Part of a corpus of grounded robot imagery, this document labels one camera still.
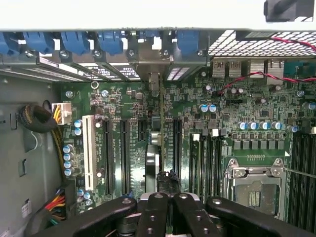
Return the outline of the black RAM slot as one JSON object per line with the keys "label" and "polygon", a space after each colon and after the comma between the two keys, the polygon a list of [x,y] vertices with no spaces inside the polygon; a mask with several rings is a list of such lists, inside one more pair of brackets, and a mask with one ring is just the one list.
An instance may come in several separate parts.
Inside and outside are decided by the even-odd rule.
{"label": "black RAM slot", "polygon": [[202,136],[202,198],[203,203],[206,202],[209,196],[209,134]]}
{"label": "black RAM slot", "polygon": [[[301,137],[298,133],[293,134],[293,146],[292,146],[292,161],[291,169],[299,169],[299,158],[301,148]],[[298,174],[291,171],[291,183],[290,183],[290,210],[289,210],[289,223],[296,226],[297,216],[297,195],[298,195]]]}
{"label": "black RAM slot", "polygon": [[211,130],[212,138],[212,195],[219,196],[221,191],[221,151],[222,139],[219,129]]}
{"label": "black RAM slot", "polygon": [[[309,154],[309,138],[308,135],[303,135],[303,156],[302,156],[302,171],[308,173],[308,154]],[[302,175],[302,190],[301,190],[301,228],[305,229],[305,205],[306,205],[306,182],[308,177]]]}
{"label": "black RAM slot", "polygon": [[315,232],[315,188],[316,188],[316,135],[311,136],[311,152],[310,152],[310,174],[313,175],[310,178],[310,196],[309,196],[309,224],[310,231]]}

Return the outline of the metal CPU socket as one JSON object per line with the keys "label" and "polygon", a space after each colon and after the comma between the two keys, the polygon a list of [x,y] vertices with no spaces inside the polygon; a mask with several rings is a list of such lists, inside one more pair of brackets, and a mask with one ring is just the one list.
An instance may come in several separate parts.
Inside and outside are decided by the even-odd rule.
{"label": "metal CPU socket", "polygon": [[229,160],[222,182],[222,197],[285,220],[286,171],[283,160],[272,165],[240,165]]}

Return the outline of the short black expansion slot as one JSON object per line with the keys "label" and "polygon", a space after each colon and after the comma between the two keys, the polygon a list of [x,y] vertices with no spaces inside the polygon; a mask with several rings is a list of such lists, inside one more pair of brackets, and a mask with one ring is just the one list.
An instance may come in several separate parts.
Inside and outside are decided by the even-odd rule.
{"label": "short black expansion slot", "polygon": [[139,141],[147,140],[147,120],[146,119],[138,120],[138,140]]}

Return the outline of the white expansion slot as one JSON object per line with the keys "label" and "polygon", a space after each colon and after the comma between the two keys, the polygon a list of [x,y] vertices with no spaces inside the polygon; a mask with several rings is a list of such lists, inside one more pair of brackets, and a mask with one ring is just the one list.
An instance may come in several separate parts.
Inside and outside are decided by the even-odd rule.
{"label": "white expansion slot", "polygon": [[93,115],[82,117],[83,161],[85,189],[94,191],[97,186],[96,133]]}

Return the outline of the green motherboard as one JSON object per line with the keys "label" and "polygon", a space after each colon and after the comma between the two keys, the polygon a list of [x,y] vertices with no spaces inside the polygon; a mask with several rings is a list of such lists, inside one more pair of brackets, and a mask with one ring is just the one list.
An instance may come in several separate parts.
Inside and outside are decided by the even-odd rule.
{"label": "green motherboard", "polygon": [[[150,116],[156,104],[146,83],[101,82],[64,84],[61,103],[72,104],[72,121],[63,125],[64,169],[75,183],[76,213],[81,214],[120,196],[140,200],[145,194],[145,153],[149,142]],[[209,196],[212,197],[212,138],[218,128],[222,139],[221,191],[230,159],[240,165],[272,165],[281,158],[291,168],[293,134],[301,137],[299,169],[302,171],[303,135],[309,138],[310,174],[311,136],[316,135],[316,77],[213,78],[206,73],[188,80],[164,82],[165,171],[158,176],[161,192],[179,191],[202,198],[202,136],[209,134]],[[97,186],[85,189],[82,117],[93,115],[96,133]],[[182,121],[181,180],[173,170],[173,120]],[[104,168],[104,120],[113,127],[114,192],[106,194]],[[122,194],[120,121],[128,119],[130,135],[130,192]],[[147,140],[138,140],[138,120],[147,120]],[[291,172],[286,171],[286,222],[289,223]],[[310,231],[310,177],[306,182],[304,230]],[[301,228],[302,175],[298,176],[296,227]]]}

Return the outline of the thin metal locking lever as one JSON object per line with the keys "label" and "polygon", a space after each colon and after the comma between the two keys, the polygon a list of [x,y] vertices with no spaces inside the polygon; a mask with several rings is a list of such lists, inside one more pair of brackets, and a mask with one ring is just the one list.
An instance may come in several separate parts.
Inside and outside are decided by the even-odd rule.
{"label": "thin metal locking lever", "polygon": [[307,176],[307,177],[316,179],[316,175],[313,175],[313,174],[305,173],[305,172],[294,170],[294,169],[287,168],[287,167],[285,167],[283,169],[286,170],[286,171],[292,172],[292,173],[296,173],[296,174],[300,174],[300,175],[303,175],[303,176]]}

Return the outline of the white power connector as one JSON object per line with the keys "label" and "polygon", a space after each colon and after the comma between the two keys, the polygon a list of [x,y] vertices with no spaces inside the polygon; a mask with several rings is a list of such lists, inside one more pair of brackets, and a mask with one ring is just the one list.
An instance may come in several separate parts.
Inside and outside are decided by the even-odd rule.
{"label": "white power connector", "polygon": [[53,103],[52,117],[57,125],[66,125],[72,121],[72,104],[71,103]]}

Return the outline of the grey power supply unit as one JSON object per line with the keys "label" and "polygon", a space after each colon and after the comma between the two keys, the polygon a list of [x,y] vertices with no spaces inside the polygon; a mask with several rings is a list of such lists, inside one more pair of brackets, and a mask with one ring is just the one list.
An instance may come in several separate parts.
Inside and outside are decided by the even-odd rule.
{"label": "grey power supply unit", "polygon": [[51,135],[29,131],[18,121],[22,106],[49,109],[59,99],[51,83],[0,76],[0,237],[22,237],[31,215],[61,184]]}

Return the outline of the metal USB port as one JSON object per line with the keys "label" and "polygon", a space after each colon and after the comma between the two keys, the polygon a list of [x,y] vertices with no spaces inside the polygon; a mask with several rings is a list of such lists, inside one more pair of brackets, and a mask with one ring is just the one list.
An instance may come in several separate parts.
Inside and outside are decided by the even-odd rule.
{"label": "metal USB port", "polygon": [[226,70],[226,62],[214,59],[212,61],[212,76],[214,78],[224,78]]}
{"label": "metal USB port", "polygon": [[231,59],[229,61],[228,75],[231,78],[239,78],[242,74],[242,62],[237,59]]}

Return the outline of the metal port housing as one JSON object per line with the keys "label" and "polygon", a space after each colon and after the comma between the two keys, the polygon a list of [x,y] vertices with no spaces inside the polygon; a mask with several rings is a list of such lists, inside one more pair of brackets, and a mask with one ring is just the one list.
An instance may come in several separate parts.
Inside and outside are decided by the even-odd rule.
{"label": "metal port housing", "polygon": [[267,73],[277,78],[282,78],[284,74],[284,61],[279,59],[270,59],[268,61]]}
{"label": "metal port housing", "polygon": [[250,78],[262,78],[262,73],[265,68],[265,60],[263,59],[251,59],[250,60],[250,72],[253,73]]}

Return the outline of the open grey PC case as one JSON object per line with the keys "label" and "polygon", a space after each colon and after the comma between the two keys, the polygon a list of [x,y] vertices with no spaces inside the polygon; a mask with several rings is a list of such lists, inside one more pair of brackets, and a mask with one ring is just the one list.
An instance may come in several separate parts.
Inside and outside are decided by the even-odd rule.
{"label": "open grey PC case", "polygon": [[[199,31],[197,52],[182,55],[177,47],[179,29],[156,29],[160,32],[160,37],[151,39],[145,39],[145,30],[147,29],[107,30],[121,32],[123,53],[117,55],[110,55],[100,48],[97,33],[105,30],[81,30],[87,32],[90,44],[90,52],[83,55],[67,51],[59,31],[40,31],[53,34],[55,50],[51,54],[41,54],[27,46],[23,32],[35,31],[0,31],[11,33],[11,38],[16,42],[14,55],[0,54],[0,76],[51,83],[60,95],[60,99],[55,103],[61,103],[60,87],[64,84],[93,81],[145,83],[136,72],[138,51],[142,46],[150,46],[163,53],[169,51],[173,60],[164,81],[174,79],[182,82],[201,73],[213,77],[214,59],[226,62],[224,78],[231,78],[228,75],[229,61],[240,60],[242,74],[237,79],[247,78],[253,74],[250,72],[251,59],[265,60],[263,75],[268,74],[270,59],[279,59],[284,63],[295,61],[316,63],[316,31],[196,30]],[[75,211],[77,198],[75,183],[66,176],[64,169],[63,125],[57,125],[53,119],[51,104],[49,109],[37,104],[26,104],[18,110],[18,121],[27,130],[51,135],[59,158],[62,178],[54,194],[31,215],[22,237],[34,237],[34,234],[40,231],[80,215]],[[206,208],[207,201],[202,203],[196,194],[183,191],[173,194],[161,191],[156,193],[166,194],[169,197],[165,237],[192,237],[183,216],[174,204],[173,197],[180,193],[184,194],[183,197],[189,194],[200,209]],[[136,214],[116,221],[114,226],[109,228],[112,232],[105,237],[136,237],[140,213],[145,209],[151,194],[153,193],[145,193],[140,200],[135,199],[138,202]],[[225,224],[215,216],[211,216],[211,219],[223,237],[227,237],[228,231],[233,226]]]}

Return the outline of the blue port connector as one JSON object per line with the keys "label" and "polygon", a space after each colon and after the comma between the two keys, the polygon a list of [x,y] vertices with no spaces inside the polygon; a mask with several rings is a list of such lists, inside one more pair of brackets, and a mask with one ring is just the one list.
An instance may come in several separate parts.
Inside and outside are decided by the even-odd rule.
{"label": "blue port connector", "polygon": [[303,61],[285,62],[283,76],[299,79],[316,77],[316,63]]}

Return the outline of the black rectangular block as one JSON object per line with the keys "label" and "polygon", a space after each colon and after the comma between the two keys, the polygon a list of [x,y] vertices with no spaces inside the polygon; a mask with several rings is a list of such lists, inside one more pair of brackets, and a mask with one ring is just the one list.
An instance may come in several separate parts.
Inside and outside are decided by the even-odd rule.
{"label": "black rectangular block", "polygon": [[314,7],[310,0],[265,0],[266,22],[288,22],[298,17],[311,17]]}

